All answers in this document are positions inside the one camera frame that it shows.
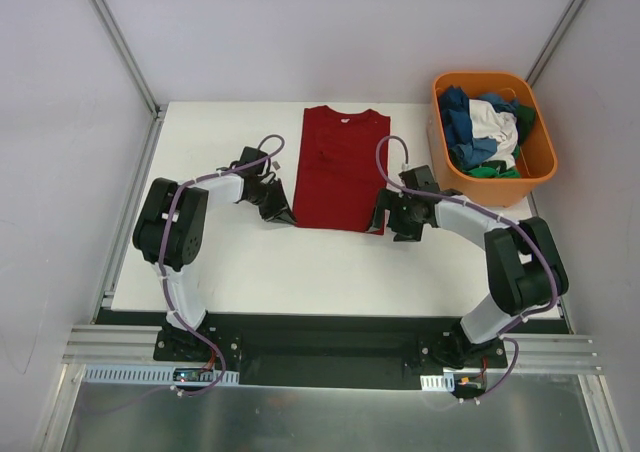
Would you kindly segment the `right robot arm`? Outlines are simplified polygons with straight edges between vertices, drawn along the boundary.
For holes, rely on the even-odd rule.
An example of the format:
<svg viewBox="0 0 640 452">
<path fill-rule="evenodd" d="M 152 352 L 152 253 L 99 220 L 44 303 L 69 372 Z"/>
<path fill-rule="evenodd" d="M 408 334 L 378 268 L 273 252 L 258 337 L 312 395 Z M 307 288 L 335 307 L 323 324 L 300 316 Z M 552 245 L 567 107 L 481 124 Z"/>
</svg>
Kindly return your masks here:
<svg viewBox="0 0 640 452">
<path fill-rule="evenodd" d="M 554 308 L 568 291 L 568 276 L 545 220 L 514 221 L 454 189 L 419 194 L 381 189 L 368 231 L 388 226 L 396 242 L 418 242 L 426 225 L 480 247 L 487 268 L 488 294 L 428 346 L 431 359 L 442 366 L 473 366 L 505 332 Z"/>
</svg>

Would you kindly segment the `red t-shirt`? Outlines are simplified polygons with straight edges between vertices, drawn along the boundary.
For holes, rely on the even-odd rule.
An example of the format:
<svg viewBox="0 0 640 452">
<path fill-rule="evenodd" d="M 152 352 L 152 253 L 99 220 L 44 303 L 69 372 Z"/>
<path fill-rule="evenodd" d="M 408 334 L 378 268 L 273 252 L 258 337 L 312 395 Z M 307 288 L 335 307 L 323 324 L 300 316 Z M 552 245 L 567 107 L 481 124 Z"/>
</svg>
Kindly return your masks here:
<svg viewBox="0 0 640 452">
<path fill-rule="evenodd" d="M 376 162 L 391 118 L 368 109 L 347 114 L 327 105 L 303 113 L 293 213 L 297 225 L 365 233 L 378 192 L 386 187 Z"/>
</svg>

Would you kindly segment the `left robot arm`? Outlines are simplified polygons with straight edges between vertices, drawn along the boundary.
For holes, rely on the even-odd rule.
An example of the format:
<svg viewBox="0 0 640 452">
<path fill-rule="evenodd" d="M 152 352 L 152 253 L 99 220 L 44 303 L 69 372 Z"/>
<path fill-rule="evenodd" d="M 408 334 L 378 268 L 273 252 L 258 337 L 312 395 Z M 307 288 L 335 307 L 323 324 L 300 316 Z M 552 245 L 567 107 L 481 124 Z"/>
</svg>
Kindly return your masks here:
<svg viewBox="0 0 640 452">
<path fill-rule="evenodd" d="M 166 304 L 156 360 L 208 360 L 211 365 L 219 360 L 193 264 L 203 244 L 207 213 L 240 202 L 256 206 L 266 222 L 297 222 L 273 173 L 214 175 L 182 184 L 166 178 L 152 182 L 132 243 L 153 267 Z"/>
</svg>

